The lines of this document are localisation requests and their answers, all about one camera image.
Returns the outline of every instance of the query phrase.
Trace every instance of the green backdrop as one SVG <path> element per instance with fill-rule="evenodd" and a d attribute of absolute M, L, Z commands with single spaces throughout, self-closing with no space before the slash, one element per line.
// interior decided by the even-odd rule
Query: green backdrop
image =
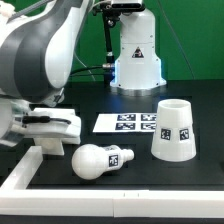
<path fill-rule="evenodd" d="M 23 9 L 37 0 L 7 0 Z M 195 79 L 224 78 L 224 1 L 223 0 L 161 0 L 175 30 Z M 156 16 L 156 51 L 163 63 L 167 80 L 189 80 L 192 73 L 156 0 L 145 0 Z M 119 25 L 111 30 L 115 56 L 119 56 Z M 89 14 L 76 48 L 77 55 L 88 66 L 105 62 L 105 41 L 102 18 Z M 74 68 L 81 65 L 74 61 Z M 91 80 L 91 77 L 76 77 Z"/>

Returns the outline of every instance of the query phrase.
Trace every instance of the fiducial marker sheet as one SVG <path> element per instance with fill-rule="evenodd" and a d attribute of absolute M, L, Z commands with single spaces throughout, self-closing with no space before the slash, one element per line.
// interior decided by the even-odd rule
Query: fiducial marker sheet
<path fill-rule="evenodd" d="M 155 113 L 99 114 L 93 132 L 154 132 Z"/>

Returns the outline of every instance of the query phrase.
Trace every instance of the white paper cup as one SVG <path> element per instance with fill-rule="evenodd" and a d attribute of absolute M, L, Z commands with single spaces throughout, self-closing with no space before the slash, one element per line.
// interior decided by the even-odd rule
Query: white paper cup
<path fill-rule="evenodd" d="M 196 155 L 191 104 L 170 99 L 159 102 L 152 154 L 165 161 L 181 162 Z"/>

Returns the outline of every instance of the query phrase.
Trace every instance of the black table surface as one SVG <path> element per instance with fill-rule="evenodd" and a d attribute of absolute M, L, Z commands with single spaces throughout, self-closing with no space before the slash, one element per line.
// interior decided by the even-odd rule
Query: black table surface
<path fill-rule="evenodd" d="M 79 146 L 64 145 L 65 156 L 45 155 L 29 189 L 123 190 L 224 190 L 224 80 L 169 81 L 152 96 L 130 97 L 111 93 L 103 83 L 69 83 L 58 108 L 73 108 L 82 120 L 81 145 L 118 145 L 135 153 L 133 161 L 96 180 L 86 181 L 72 170 L 71 159 Z M 180 163 L 152 156 L 152 133 L 93 133 L 100 113 L 156 113 L 158 102 L 191 102 L 197 155 Z M 16 166 L 32 139 L 0 151 L 0 184 Z M 0 216 L 0 223 L 223 223 L 220 219 L 146 219 L 92 217 Z"/>

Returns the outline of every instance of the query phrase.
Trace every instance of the white light bulb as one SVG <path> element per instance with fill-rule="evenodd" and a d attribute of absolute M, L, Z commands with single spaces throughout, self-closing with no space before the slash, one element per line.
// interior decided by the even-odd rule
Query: white light bulb
<path fill-rule="evenodd" d="M 106 171 L 118 170 L 123 163 L 134 158 L 132 150 L 118 146 L 98 147 L 87 144 L 79 147 L 72 157 L 75 173 L 86 180 L 96 179 Z"/>

